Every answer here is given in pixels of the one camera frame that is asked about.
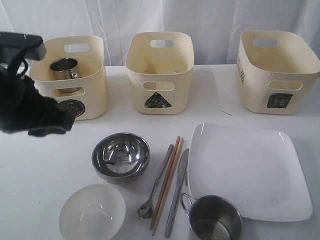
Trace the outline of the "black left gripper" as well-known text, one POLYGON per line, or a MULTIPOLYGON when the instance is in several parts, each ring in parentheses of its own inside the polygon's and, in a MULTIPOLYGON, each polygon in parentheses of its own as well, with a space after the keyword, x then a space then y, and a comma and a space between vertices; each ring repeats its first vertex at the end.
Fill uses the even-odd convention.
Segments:
POLYGON ((64 135, 71 131, 75 117, 58 102, 40 94, 27 75, 11 75, 0 67, 0 131, 27 132, 29 136, 64 135))

